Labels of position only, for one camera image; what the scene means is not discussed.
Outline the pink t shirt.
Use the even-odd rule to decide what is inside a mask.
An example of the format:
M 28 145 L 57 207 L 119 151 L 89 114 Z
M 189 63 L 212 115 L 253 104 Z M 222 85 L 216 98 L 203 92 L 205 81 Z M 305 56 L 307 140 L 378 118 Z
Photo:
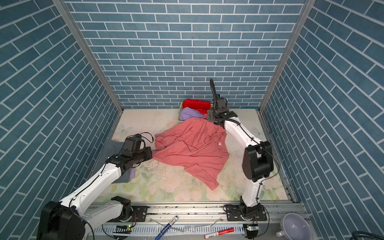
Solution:
M 226 130 L 221 126 L 190 118 L 156 135 L 153 159 L 183 167 L 213 191 L 219 186 L 218 174 L 229 158 L 226 137 Z

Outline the light green perforated plastic basket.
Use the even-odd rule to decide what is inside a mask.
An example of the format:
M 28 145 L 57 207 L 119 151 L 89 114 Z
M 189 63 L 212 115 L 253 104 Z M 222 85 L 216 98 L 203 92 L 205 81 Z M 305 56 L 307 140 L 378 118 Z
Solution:
M 179 107 L 179 110 L 178 110 L 178 118 L 177 118 L 177 121 L 179 122 L 179 123 L 182 123 L 183 121 L 180 119 L 180 117 L 181 117 L 181 113 L 182 113 L 182 110 L 183 110 L 183 103 L 184 102 L 181 102 L 181 104 L 180 104 L 180 107 Z

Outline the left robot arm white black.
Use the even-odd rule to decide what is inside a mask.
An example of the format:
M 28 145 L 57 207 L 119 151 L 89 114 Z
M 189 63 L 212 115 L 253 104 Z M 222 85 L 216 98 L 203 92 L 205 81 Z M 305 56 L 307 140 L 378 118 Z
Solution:
M 103 206 L 87 212 L 94 200 L 130 169 L 152 159 L 143 134 L 128 136 L 121 150 L 83 185 L 58 202 L 48 202 L 41 211 L 38 240 L 84 240 L 110 220 L 135 224 L 137 214 L 129 199 L 115 196 Z

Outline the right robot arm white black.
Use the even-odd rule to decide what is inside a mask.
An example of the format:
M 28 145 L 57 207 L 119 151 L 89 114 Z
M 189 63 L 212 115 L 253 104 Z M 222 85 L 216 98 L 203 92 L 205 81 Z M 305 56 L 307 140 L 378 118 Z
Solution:
M 275 169 L 272 146 L 269 142 L 263 142 L 255 137 L 241 123 L 238 115 L 230 111 L 227 99 L 217 94 L 213 79 L 210 79 L 210 88 L 213 101 L 208 110 L 208 120 L 224 128 L 244 147 L 242 169 L 248 182 L 239 208 L 243 215 L 258 212 L 262 209 L 260 195 L 264 183 L 271 178 L 270 174 Z

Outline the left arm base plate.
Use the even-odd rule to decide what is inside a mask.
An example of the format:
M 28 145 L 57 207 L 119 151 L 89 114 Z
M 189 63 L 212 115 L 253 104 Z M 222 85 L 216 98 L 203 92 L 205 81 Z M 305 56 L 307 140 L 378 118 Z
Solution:
M 108 223 L 143 223 L 146 221 L 148 206 L 131 206 L 129 214 L 126 217 L 117 217 L 109 220 Z

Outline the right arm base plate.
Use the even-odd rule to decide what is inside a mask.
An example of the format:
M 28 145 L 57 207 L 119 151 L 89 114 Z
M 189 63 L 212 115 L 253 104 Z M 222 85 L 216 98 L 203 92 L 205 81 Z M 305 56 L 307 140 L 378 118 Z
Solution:
M 226 213 L 227 221 L 266 221 L 267 214 L 264 206 L 257 204 L 253 207 L 247 207 L 245 204 L 224 205 L 223 210 Z

